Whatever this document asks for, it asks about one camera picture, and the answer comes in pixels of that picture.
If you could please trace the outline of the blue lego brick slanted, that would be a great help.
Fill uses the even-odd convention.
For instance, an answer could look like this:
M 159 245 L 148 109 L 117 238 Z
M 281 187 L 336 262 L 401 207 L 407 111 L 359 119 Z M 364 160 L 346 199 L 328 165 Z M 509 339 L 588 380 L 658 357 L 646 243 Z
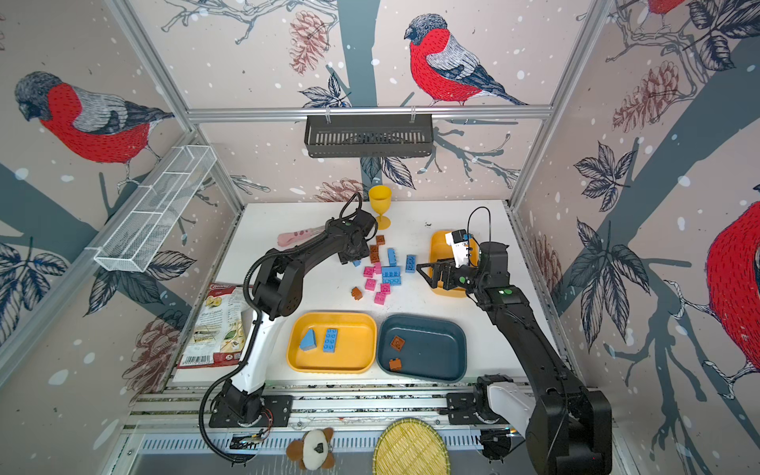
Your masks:
M 318 342 L 315 331 L 313 329 L 307 330 L 299 344 L 299 350 L 308 352 L 309 350 L 314 350 L 317 346 Z

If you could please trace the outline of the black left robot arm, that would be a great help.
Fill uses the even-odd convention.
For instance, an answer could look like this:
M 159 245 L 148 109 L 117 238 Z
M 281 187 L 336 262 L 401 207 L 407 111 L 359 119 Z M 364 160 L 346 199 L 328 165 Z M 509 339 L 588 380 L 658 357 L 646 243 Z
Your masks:
M 357 208 L 348 215 L 328 219 L 318 235 L 300 245 L 284 251 L 269 249 L 249 267 L 243 277 L 243 298 L 255 317 L 243 356 L 235 369 L 209 386 L 198 411 L 200 435 L 215 455 L 233 466 L 245 465 L 253 459 L 250 455 L 225 452 L 213 443 L 204 419 L 206 406 L 221 409 L 236 424 L 257 422 L 263 412 L 267 358 L 277 338 L 280 320 L 292 315 L 302 302 L 305 276 L 334 255 L 341 264 L 368 257 L 368 242 L 377 232 L 376 218 Z

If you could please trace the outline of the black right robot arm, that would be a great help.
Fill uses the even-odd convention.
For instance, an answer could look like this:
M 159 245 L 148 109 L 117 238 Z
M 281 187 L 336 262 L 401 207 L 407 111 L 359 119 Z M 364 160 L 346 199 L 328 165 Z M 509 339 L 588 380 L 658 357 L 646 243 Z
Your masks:
M 613 469 L 612 406 L 566 366 L 542 332 L 530 301 L 512 284 L 508 247 L 485 241 L 478 262 L 457 243 L 454 255 L 420 263 L 429 287 L 459 288 L 484 311 L 520 362 L 532 395 L 507 378 L 484 384 L 477 414 L 501 417 L 524 438 L 532 466 L 540 474 L 609 474 Z

